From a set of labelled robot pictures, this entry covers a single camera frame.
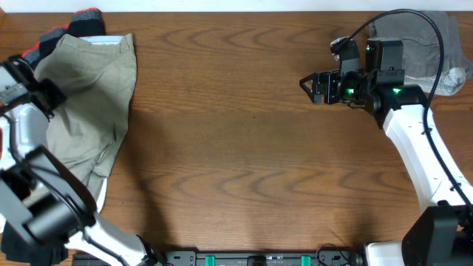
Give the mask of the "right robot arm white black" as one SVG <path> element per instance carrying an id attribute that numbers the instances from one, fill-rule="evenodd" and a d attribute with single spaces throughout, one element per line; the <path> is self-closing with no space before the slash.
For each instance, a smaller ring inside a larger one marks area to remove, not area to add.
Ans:
<path id="1" fill-rule="evenodd" d="M 364 109 L 393 142 L 421 215 L 403 239 L 365 244 L 357 265 L 471 265 L 472 185 L 444 144 L 427 99 L 396 70 L 313 73 L 299 85 L 313 103 Z"/>

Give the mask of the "khaki shorts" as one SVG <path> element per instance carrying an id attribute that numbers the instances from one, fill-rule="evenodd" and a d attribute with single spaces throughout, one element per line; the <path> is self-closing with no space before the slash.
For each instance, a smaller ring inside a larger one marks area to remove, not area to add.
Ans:
<path id="1" fill-rule="evenodd" d="M 128 132 L 137 80 L 133 36 L 64 35 L 35 76 L 50 79 L 67 97 L 48 126 L 48 149 L 96 201 Z"/>

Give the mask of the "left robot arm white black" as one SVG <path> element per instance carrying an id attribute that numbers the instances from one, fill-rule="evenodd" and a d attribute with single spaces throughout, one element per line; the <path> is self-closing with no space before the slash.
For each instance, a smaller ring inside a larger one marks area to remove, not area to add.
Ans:
<path id="1" fill-rule="evenodd" d="M 63 246 L 105 265 L 164 265 L 138 235 L 104 219 L 87 187 L 47 148 L 66 100 L 18 55 L 1 63 L 1 215 L 28 245 Z"/>

